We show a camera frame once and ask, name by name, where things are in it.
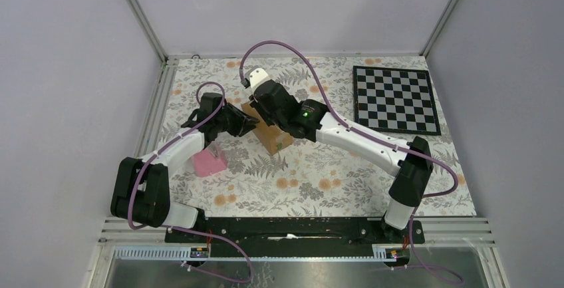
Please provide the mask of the brown cardboard express box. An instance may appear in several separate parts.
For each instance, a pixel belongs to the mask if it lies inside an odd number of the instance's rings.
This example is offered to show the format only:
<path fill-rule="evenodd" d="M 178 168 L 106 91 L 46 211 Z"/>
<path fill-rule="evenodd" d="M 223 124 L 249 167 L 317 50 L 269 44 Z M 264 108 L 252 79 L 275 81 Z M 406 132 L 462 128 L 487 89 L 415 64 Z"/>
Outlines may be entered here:
<path fill-rule="evenodd" d="M 241 109 L 244 113 L 259 120 L 253 129 L 253 133 L 271 156 L 292 145 L 293 137 L 276 125 L 267 125 L 258 111 L 251 107 L 249 102 L 242 104 Z"/>

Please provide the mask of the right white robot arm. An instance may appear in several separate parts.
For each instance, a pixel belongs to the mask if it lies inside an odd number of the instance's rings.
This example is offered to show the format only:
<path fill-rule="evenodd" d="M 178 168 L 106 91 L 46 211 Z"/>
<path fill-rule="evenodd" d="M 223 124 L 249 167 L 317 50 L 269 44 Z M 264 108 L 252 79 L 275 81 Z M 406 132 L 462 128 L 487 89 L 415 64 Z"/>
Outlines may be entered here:
<path fill-rule="evenodd" d="M 407 235 L 410 216 L 420 205 L 434 168 L 425 139 L 415 137 L 408 142 L 339 120 L 322 102 L 298 101 L 262 68 L 254 68 L 243 77 L 244 85 L 251 89 L 250 105 L 266 124 L 277 126 L 294 138 L 352 152 L 392 176 L 382 236 L 397 243 Z"/>

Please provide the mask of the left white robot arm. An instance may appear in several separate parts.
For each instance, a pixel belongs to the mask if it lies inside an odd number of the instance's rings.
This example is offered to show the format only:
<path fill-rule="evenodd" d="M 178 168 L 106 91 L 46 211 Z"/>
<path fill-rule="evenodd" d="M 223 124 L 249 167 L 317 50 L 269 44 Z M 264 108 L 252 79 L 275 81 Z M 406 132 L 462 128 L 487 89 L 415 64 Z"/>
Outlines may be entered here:
<path fill-rule="evenodd" d="M 205 150 L 219 134 L 241 137 L 258 124 L 252 117 L 225 101 L 219 93 L 203 94 L 200 105 L 161 148 L 141 158 L 126 157 L 118 167 L 110 203 L 114 217 L 126 219 L 134 229 L 180 227 L 191 242 L 206 235 L 197 208 L 170 199 L 170 177 L 186 161 Z"/>

